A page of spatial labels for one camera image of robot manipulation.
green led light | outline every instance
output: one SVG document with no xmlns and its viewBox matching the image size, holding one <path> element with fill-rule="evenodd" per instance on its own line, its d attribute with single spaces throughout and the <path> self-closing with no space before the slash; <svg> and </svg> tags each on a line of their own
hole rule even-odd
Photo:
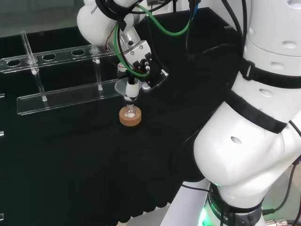
<svg viewBox="0 0 301 226">
<path fill-rule="evenodd" d="M 198 219 L 198 226 L 211 226 L 211 220 L 207 214 L 205 208 L 202 209 L 199 219 Z"/>
</svg>

circular hole on robot arm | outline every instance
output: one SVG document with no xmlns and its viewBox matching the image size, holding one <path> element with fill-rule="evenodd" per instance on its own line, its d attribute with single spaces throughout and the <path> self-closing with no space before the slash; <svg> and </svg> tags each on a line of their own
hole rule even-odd
<svg viewBox="0 0 301 226">
<path fill-rule="evenodd" d="M 237 137 L 231 137 L 231 140 L 232 140 L 232 141 L 233 141 L 233 143 L 235 143 L 235 144 L 239 144 L 239 145 L 241 145 L 241 144 L 242 144 L 241 140 L 240 140 L 240 139 L 238 139 Z"/>
</svg>

connector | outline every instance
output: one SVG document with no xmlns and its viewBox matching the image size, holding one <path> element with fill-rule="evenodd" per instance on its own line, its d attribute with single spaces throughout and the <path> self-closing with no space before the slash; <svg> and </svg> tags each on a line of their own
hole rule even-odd
<svg viewBox="0 0 301 226">
<path fill-rule="evenodd" d="M 288 223 L 285 219 L 280 218 L 277 220 L 267 220 L 265 222 L 266 226 L 288 226 Z"/>
<path fill-rule="evenodd" d="M 262 210 L 262 214 L 265 215 L 269 215 L 271 213 L 275 213 L 274 209 L 268 209 L 268 210 Z"/>
</svg>

metal connector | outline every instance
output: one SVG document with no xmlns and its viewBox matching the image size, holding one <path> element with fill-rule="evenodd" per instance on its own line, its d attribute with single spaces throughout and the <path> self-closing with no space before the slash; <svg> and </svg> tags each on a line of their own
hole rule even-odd
<svg viewBox="0 0 301 226">
<path fill-rule="evenodd" d="M 280 218 L 277 220 L 267 220 L 265 222 L 266 226 L 288 226 L 288 223 L 285 219 Z"/>
</svg>

black strap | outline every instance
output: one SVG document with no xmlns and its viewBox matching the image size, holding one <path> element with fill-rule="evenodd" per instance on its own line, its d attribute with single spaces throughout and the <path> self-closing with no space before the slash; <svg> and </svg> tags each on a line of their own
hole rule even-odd
<svg viewBox="0 0 301 226">
<path fill-rule="evenodd" d="M 122 31 L 124 31 L 124 29 L 127 26 L 126 22 L 124 21 L 124 18 L 127 14 L 132 12 L 135 6 L 141 1 L 142 0 L 138 0 L 132 6 L 126 8 L 116 4 L 114 0 L 95 0 L 96 5 L 102 11 L 102 13 L 105 14 L 108 18 L 116 20 Z"/>
<path fill-rule="evenodd" d="M 300 89 L 301 76 L 289 76 L 267 72 L 255 66 L 252 61 L 242 59 L 240 63 L 240 73 L 244 79 L 250 81 L 254 80 L 269 86 L 284 88 L 284 89 Z"/>
<path fill-rule="evenodd" d="M 286 127 L 286 123 L 278 121 L 253 107 L 232 90 L 228 92 L 225 101 L 234 111 L 245 119 L 272 133 L 278 134 Z"/>
</svg>

